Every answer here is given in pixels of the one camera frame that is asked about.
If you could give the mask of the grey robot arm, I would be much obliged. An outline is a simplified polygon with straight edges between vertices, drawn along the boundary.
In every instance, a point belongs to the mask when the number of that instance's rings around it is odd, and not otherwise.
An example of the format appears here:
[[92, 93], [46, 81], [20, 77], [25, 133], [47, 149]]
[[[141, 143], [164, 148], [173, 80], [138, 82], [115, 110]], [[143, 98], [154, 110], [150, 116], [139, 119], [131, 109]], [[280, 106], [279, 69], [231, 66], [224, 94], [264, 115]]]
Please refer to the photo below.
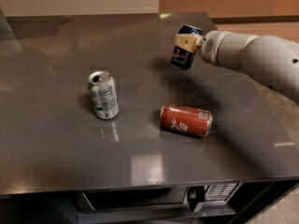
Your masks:
[[244, 73], [299, 104], [299, 44], [272, 35], [210, 31], [177, 34], [171, 64], [188, 70], [193, 59]]

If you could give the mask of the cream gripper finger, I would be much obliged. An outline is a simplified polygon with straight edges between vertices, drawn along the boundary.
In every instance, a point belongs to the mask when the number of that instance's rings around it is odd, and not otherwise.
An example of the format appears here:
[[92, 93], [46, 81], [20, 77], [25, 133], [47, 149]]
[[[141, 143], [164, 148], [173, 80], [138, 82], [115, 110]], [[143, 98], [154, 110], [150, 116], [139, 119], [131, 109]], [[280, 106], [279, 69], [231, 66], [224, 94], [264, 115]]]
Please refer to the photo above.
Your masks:
[[188, 52], [195, 53], [203, 43], [203, 37], [197, 34], [176, 34], [175, 45]]

